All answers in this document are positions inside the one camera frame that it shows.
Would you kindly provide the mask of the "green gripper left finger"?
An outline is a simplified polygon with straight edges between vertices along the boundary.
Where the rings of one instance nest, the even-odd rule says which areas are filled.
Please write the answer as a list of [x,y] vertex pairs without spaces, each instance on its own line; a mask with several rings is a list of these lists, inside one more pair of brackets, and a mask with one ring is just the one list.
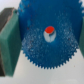
[[21,50],[17,11],[5,8],[0,12],[0,76],[14,74]]

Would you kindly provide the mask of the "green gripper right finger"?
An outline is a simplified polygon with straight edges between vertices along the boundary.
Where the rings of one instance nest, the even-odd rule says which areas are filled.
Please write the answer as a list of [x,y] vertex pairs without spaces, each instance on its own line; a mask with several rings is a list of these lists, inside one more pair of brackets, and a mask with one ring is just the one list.
[[82,55],[84,55],[84,21],[82,23],[82,28],[81,28],[79,47],[80,47],[80,51],[81,51]]

